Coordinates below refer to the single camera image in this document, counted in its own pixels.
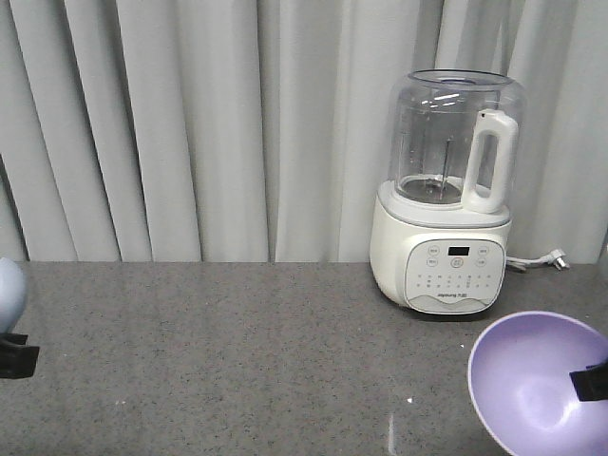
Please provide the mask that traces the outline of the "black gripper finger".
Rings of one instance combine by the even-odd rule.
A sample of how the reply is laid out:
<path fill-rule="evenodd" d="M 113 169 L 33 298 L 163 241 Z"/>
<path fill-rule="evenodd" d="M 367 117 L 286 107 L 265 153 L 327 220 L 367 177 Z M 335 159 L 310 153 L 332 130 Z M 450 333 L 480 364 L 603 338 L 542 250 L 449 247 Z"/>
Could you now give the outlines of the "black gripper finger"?
<path fill-rule="evenodd" d="M 602 363 L 584 370 L 571 371 L 569 377 L 581 402 L 603 401 L 608 398 L 608 365 Z"/>
<path fill-rule="evenodd" d="M 28 345 L 27 341 L 26 334 L 1 334 L 2 379 L 24 379 L 34 375 L 40 348 Z"/>

